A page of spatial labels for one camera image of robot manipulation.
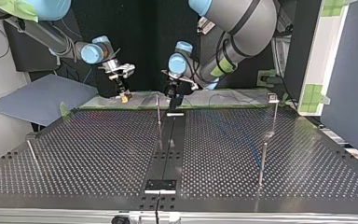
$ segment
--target metal rod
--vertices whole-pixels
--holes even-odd
[[[275,124],[276,124],[277,115],[278,115],[278,105],[279,105],[279,103],[275,104],[274,123],[273,123],[273,126],[272,126],[272,131],[273,132],[275,132]]]
[[[34,160],[36,160],[36,155],[34,154],[34,148],[32,147],[31,141],[30,141],[30,140],[27,140],[27,143],[28,143],[29,149],[31,150],[32,158],[33,158]]]
[[[268,143],[264,143],[263,152],[261,154],[260,177],[258,178],[258,185],[260,187],[263,186],[263,175],[264,175],[264,168],[266,166],[266,157],[267,157],[267,147],[268,146],[269,146]]]
[[[158,113],[158,126],[161,127],[161,113],[160,113],[160,105],[159,105],[159,95],[157,93],[157,113]]]

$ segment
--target gray panel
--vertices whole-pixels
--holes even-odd
[[[327,96],[322,122],[358,148],[358,1],[348,11]]]
[[[284,80],[289,93],[297,100],[300,98],[310,60],[321,3],[322,0],[298,0],[296,4],[296,25],[291,38]]]
[[[70,111],[96,94],[91,86],[49,75],[1,98],[0,114],[48,126],[62,116],[62,103]]]

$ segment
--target optical breadboard table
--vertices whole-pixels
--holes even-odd
[[[0,159],[0,209],[358,215],[358,160],[290,108],[80,110]],[[268,142],[263,186],[260,155]],[[175,194],[145,194],[150,180]]]

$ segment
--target metal bracket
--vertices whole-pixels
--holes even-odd
[[[169,224],[180,224],[181,216],[180,213],[170,213],[170,219],[168,220]]]
[[[129,78],[130,76],[132,76],[134,71],[135,71],[135,65],[129,64],[129,63],[125,63],[125,64],[123,64],[119,67],[116,67],[114,69],[111,69],[111,70],[108,70],[105,68],[106,73],[114,74],[109,77],[110,80],[116,79],[118,77]]]
[[[328,97],[325,96],[325,95],[322,95],[322,104],[324,104],[324,105],[330,105],[330,104],[331,104],[331,99],[328,98]]]
[[[148,180],[145,194],[176,194],[176,180]]]
[[[207,35],[215,27],[215,25],[216,24],[214,24],[213,22],[209,21],[205,17],[202,17],[199,20],[199,26],[197,27],[197,33]]]
[[[269,94],[267,95],[267,97],[268,97],[268,103],[269,103],[269,104],[277,104],[277,103],[279,103],[279,99],[278,99],[278,95],[277,95],[277,94],[275,94],[275,93],[269,93]]]
[[[25,33],[25,21],[23,19],[17,19],[16,25],[19,33]]]
[[[200,89],[200,86],[188,77],[183,77],[183,76],[178,77],[178,76],[171,74],[167,70],[161,70],[161,73],[168,76],[169,78],[178,79],[178,80],[190,83],[192,91],[196,91],[196,90]]]

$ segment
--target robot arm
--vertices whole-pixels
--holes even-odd
[[[177,43],[167,73],[171,83],[166,94],[171,99],[176,97],[173,89],[181,81],[189,82],[193,90],[213,90],[219,79],[232,73],[238,63],[259,54],[276,28],[277,12],[272,0],[189,0],[189,4],[225,32],[216,54],[205,65],[190,58],[190,44]]]
[[[115,51],[107,36],[100,36],[92,40],[92,43],[74,42],[47,21],[25,21],[13,17],[0,10],[0,19],[18,28],[19,32],[25,33],[39,43],[48,47],[50,51],[60,57],[82,60],[89,64],[102,64],[102,69],[118,86],[118,93],[123,103],[131,98],[129,86],[125,79],[130,77],[135,70],[133,64],[121,64],[117,58],[118,50]]]

